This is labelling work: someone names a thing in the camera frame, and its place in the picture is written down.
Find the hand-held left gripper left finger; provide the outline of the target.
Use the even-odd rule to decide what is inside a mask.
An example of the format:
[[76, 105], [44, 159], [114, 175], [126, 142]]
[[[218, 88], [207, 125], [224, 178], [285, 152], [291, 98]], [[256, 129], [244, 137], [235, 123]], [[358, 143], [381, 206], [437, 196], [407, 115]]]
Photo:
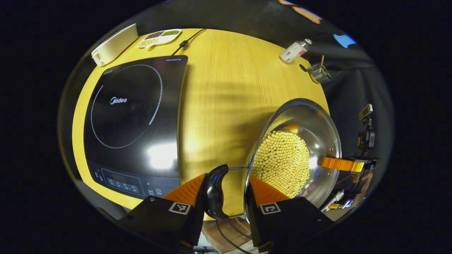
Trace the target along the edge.
[[149, 196], [119, 219], [118, 225], [159, 247], [194, 247], [205, 211], [203, 173], [164, 197]]

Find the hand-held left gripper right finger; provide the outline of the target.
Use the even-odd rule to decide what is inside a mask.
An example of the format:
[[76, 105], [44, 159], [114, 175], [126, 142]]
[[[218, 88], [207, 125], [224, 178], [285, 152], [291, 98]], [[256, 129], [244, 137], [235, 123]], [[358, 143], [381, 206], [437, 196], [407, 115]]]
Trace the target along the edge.
[[245, 193], [253, 245], [260, 253], [298, 253], [334, 222], [304, 197], [289, 198], [257, 177]]

